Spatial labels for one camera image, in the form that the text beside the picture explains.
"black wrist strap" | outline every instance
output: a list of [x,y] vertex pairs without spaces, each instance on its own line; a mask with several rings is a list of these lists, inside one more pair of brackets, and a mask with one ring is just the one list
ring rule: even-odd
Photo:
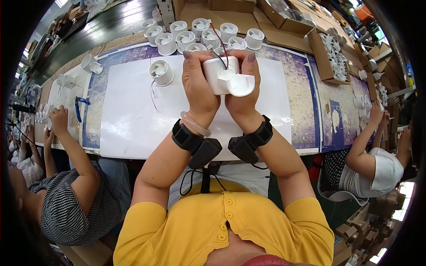
[[268,143],[273,134],[270,119],[264,114],[262,116],[265,121],[262,122],[260,127],[255,132],[246,135],[250,146],[252,146],[254,150]]
[[204,138],[192,133],[184,124],[180,124],[180,119],[176,121],[172,129],[172,139],[181,149],[189,151],[193,156]]

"white board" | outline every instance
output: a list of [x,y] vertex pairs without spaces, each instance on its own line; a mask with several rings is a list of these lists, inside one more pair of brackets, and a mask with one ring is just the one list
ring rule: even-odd
[[[128,62],[109,68],[101,123],[100,154],[103,157],[147,159],[171,131],[181,111],[189,110],[182,85],[183,56],[161,57],[175,72],[173,82],[166,87],[153,85],[154,108],[148,73],[150,60]],[[258,58],[261,75],[260,95],[256,110],[271,120],[275,129],[291,143],[291,117],[283,65],[279,61]],[[210,125],[210,138],[217,139],[222,151],[214,160],[238,160],[228,150],[231,137],[242,131],[221,106]]]

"gray pants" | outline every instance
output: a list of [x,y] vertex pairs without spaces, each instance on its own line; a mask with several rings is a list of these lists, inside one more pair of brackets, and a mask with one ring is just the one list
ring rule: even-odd
[[[124,160],[100,157],[99,166],[105,174],[105,178],[112,188],[112,192],[118,198],[121,207],[121,221],[126,217],[127,210],[130,208],[132,193],[130,191],[129,171]],[[74,169],[71,160],[69,166]]]

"red wire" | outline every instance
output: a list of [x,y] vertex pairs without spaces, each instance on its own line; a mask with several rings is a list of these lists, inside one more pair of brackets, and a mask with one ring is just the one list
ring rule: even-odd
[[213,29],[214,33],[215,33],[215,34],[216,34],[216,36],[219,38],[219,41],[220,41],[220,43],[222,44],[223,51],[225,52],[225,56],[226,56],[226,69],[228,69],[228,67],[229,67],[229,60],[228,60],[228,53],[226,52],[226,49],[225,49],[225,44],[223,44],[223,42],[222,42],[221,38],[220,38],[220,37],[219,37],[219,35],[217,34],[217,32],[216,32],[215,28],[213,27],[213,24],[212,24],[212,23],[210,23],[210,26],[212,27],[212,29]]

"polka dot skirt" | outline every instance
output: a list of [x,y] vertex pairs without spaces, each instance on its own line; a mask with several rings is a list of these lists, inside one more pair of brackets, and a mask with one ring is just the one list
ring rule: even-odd
[[339,190],[340,176],[345,167],[345,157],[350,149],[327,152],[324,154],[324,170],[329,183]]

